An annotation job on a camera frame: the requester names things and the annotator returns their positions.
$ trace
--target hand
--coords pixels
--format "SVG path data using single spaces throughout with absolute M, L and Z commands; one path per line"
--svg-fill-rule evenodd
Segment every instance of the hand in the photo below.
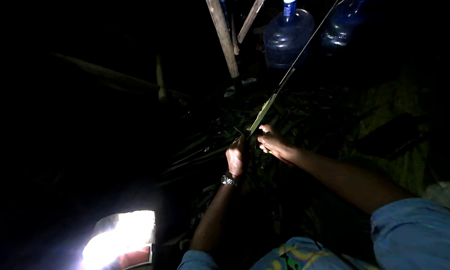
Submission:
M 228 161 L 228 171 L 232 174 L 234 180 L 243 173 L 246 162 L 244 162 L 245 153 L 245 137 L 235 139 L 233 144 L 226 151 L 226 159 Z
M 263 135 L 258 136 L 258 142 L 261 143 L 259 146 L 260 149 L 265 153 L 271 152 L 272 155 L 276 156 L 284 163 L 294 166 L 293 163 L 288 161 L 294 149 L 293 145 L 285 140 L 270 124 L 261 125 L 258 128 L 263 131 Z

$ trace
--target bright light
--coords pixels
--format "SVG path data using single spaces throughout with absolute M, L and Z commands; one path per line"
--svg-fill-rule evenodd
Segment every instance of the bright light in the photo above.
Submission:
M 151 242 L 155 212 L 142 210 L 119 214 L 113 230 L 92 238 L 82 252 L 86 270 L 103 268 L 118 256 L 141 250 Z

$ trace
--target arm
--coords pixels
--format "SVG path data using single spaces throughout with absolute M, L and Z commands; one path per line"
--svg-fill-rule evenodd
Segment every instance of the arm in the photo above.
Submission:
M 244 144 L 245 138 L 241 136 L 226 152 L 228 171 L 236 183 L 240 181 L 240 175 L 243 172 L 244 158 L 242 153 Z M 218 246 L 223 231 L 224 218 L 235 189 L 236 187 L 229 184 L 223 184 L 220 187 L 200 224 L 198 224 L 197 230 L 195 230 L 190 245 L 191 250 L 212 253 Z
M 414 196 L 389 179 L 289 144 L 271 125 L 262 125 L 260 148 L 313 175 L 343 199 L 371 214 L 391 202 Z

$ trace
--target bamboo pole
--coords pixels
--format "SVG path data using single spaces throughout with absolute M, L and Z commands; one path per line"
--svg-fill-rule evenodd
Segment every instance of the bamboo pole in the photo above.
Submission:
M 250 26 L 252 25 L 253 20 L 255 20 L 255 17 L 257 16 L 257 13 L 260 10 L 261 6 L 263 5 L 264 1 L 265 0 L 255 0 L 255 3 L 253 3 L 252 9 L 250 9 L 248 16 L 246 17 L 245 22 L 243 23 L 242 29 L 238 34 L 238 42 L 242 43 L 246 33 L 250 29 Z
M 238 67 L 236 65 L 235 55 L 233 53 L 232 40 L 226 27 L 225 16 L 222 12 L 222 7 L 218 0 L 206 0 L 208 10 L 217 30 L 218 38 L 220 39 L 220 45 L 225 55 L 225 60 L 228 66 L 230 76 L 234 79 L 239 76 Z

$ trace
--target blue sleeve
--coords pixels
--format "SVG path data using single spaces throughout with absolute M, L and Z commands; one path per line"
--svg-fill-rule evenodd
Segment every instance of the blue sleeve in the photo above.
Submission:
M 218 270 L 215 260 L 208 253 L 197 250 L 187 251 L 177 270 Z
M 378 264 L 385 269 L 450 269 L 450 212 L 426 199 L 396 201 L 371 219 Z

